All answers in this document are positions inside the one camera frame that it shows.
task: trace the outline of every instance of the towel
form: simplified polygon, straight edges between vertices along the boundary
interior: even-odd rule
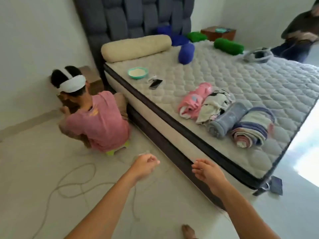
[[[190,91],[179,104],[179,115],[186,119],[197,119],[203,101],[212,92],[211,84],[207,82],[199,84],[196,90]]]
[[[226,133],[241,120],[247,111],[248,108],[241,102],[231,104],[224,114],[206,123],[208,132],[218,139],[224,138]]]
[[[275,122],[273,113],[264,107],[253,107],[236,123],[231,131],[238,147],[262,146],[272,131]]]
[[[232,102],[233,99],[227,91],[222,89],[215,90],[203,102],[196,123],[203,124],[208,120],[215,120],[225,112]]]

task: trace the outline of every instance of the gray tufted headboard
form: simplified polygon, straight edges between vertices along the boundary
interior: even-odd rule
[[[103,44],[153,35],[166,24],[176,34],[187,34],[194,8],[194,0],[74,0],[74,4],[104,85]]]

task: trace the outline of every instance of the pink t-shirt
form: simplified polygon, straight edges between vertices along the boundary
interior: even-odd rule
[[[114,96],[103,91],[92,96],[90,111],[78,110],[66,119],[66,128],[77,135],[85,134],[92,145],[107,152],[123,145],[130,136],[129,123],[122,119]]]

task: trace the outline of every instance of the white powder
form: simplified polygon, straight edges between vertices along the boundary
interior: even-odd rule
[[[145,70],[137,68],[134,70],[131,70],[129,75],[133,77],[139,77],[139,76],[144,76],[146,74]]]

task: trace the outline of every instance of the black hair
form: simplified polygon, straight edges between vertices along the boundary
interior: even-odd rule
[[[82,75],[82,72],[74,66],[66,66],[65,69],[70,73],[72,77]],[[65,74],[63,74],[61,70],[55,69],[52,72],[51,84],[54,85],[56,88],[60,88],[60,85],[67,80],[69,80],[69,78]],[[66,93],[63,91],[63,93],[73,97],[81,96],[85,93],[85,86],[75,92]]]

